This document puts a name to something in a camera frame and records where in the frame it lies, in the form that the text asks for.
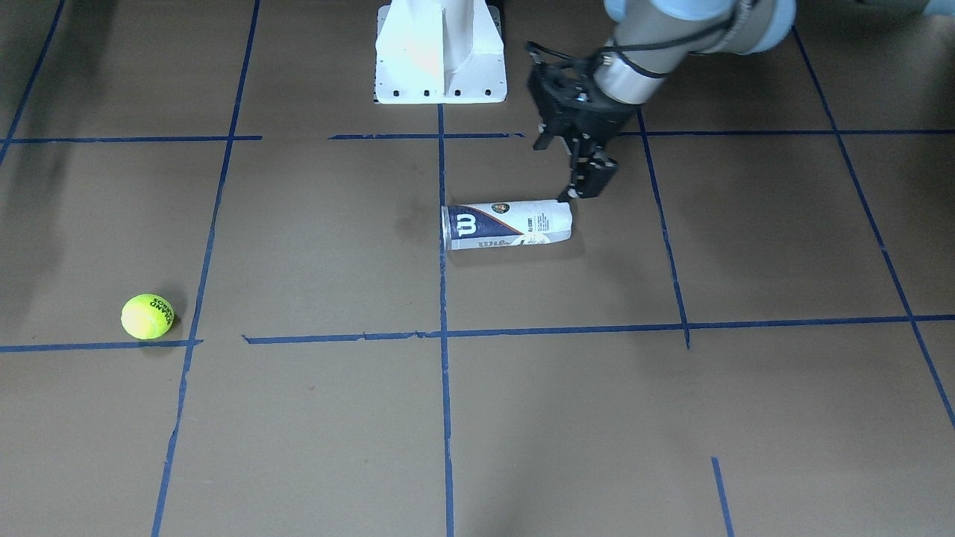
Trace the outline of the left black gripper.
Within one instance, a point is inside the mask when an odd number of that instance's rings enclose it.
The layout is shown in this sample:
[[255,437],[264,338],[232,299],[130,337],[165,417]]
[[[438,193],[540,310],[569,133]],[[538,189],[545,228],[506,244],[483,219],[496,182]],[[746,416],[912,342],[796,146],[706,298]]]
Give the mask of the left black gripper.
[[604,65],[600,52],[570,57],[538,43],[528,43],[527,52],[533,61],[527,88],[540,117],[534,149],[545,150],[560,137],[569,150],[569,180],[557,201],[596,198],[619,169],[603,147],[640,106],[617,101],[600,88],[596,79]]

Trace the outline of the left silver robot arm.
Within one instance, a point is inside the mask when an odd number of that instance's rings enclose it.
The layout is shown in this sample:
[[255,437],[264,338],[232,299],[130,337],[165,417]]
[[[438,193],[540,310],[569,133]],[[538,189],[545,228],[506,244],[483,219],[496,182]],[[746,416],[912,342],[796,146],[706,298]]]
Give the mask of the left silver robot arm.
[[790,31],[795,1],[607,1],[606,44],[571,57],[529,41],[527,88],[540,116],[534,149],[560,139],[569,182],[560,203],[601,194],[618,170],[607,146],[690,55],[771,50]]

